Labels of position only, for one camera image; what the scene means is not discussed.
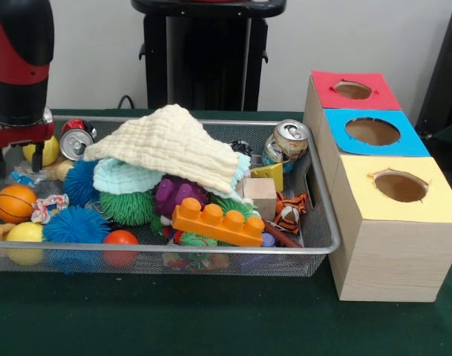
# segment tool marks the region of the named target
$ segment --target wire tray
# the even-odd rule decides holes
[[[88,119],[101,139],[115,131],[128,119],[115,117],[55,116],[55,134],[60,136],[62,125],[70,119]],[[277,122],[201,120],[209,134],[223,142],[236,139],[247,141],[255,153],[260,154],[266,138],[272,134]],[[242,248],[195,247],[166,245],[164,237],[152,234],[148,226],[128,228],[140,245],[63,244],[63,243],[8,243],[0,242],[0,271],[62,271],[64,273],[129,273],[129,274],[222,274],[241,276],[311,277],[325,256],[335,251],[341,241],[333,205],[324,181],[321,163],[311,132],[309,148],[285,176],[286,197],[307,193],[307,214],[301,218],[299,236],[289,235],[302,248]],[[8,171],[24,158],[20,148],[11,148],[5,154]],[[0,179],[0,190],[5,186]],[[61,194],[61,182],[42,182],[38,197]],[[7,250],[29,260],[42,254],[42,261],[34,266],[21,266],[7,258]],[[134,254],[131,266],[115,267],[102,258],[105,254],[122,256]],[[62,266],[56,261],[63,260]]]

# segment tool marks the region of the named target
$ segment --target shape sorter box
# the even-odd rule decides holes
[[[429,156],[381,74],[313,71],[304,123],[330,191],[342,154]]]
[[[341,300],[436,299],[452,263],[452,190],[433,158],[343,155],[331,197]]]

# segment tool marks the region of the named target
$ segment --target gray wall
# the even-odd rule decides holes
[[[52,108],[112,108],[130,94],[146,106],[143,17],[129,0],[51,0],[56,52]],[[259,109],[302,111],[312,69],[382,72],[415,120],[452,0],[289,0],[269,20],[269,64]]]

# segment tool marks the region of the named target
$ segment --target brown stick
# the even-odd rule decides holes
[[[266,232],[267,234],[271,234],[274,238],[277,244],[281,247],[296,247],[301,248],[302,246],[295,242],[294,240],[290,239],[287,235],[285,235],[282,231],[278,230],[274,225],[272,225],[270,222],[263,220],[263,223],[265,224],[265,229],[263,232]]]

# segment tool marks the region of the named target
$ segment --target light blue cloth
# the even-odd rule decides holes
[[[149,191],[165,174],[137,167],[115,158],[101,159],[94,169],[94,188],[120,195]]]
[[[249,168],[250,168],[250,157],[246,156],[245,154],[239,153],[238,167],[235,170],[235,174],[232,177],[232,182],[231,182],[232,193],[224,194],[224,193],[221,193],[220,191],[216,191],[213,188],[207,188],[207,187],[204,187],[204,189],[206,189],[207,191],[210,191],[211,193],[213,193],[214,195],[217,195],[218,197],[221,197],[224,199],[232,199],[236,202],[242,202],[242,197],[235,191],[235,186],[238,184],[238,182],[240,180],[243,179],[245,173],[249,170]]]

